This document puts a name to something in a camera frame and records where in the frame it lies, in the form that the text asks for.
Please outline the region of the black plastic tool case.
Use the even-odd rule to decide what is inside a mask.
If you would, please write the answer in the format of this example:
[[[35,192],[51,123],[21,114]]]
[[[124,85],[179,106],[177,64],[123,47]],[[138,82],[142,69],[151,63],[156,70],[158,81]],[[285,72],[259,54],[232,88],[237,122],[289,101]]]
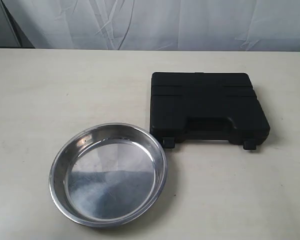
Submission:
[[[246,73],[154,72],[149,131],[166,149],[187,140],[255,150],[271,127]]]

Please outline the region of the round stainless steel tray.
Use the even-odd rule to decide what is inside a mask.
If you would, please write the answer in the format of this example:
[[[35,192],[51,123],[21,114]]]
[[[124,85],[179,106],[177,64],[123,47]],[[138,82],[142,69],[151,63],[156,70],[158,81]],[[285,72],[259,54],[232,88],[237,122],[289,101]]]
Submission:
[[[167,175],[165,152],[149,132],[106,123],[78,133],[59,150],[48,184],[65,217],[104,229],[127,224],[149,210]]]

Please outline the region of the white backdrop cloth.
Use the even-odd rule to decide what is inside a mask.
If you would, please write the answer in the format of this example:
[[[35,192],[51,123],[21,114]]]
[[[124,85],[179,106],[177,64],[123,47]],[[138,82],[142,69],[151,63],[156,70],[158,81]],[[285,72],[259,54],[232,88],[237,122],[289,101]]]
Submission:
[[[300,52],[300,0],[0,0],[0,48]]]

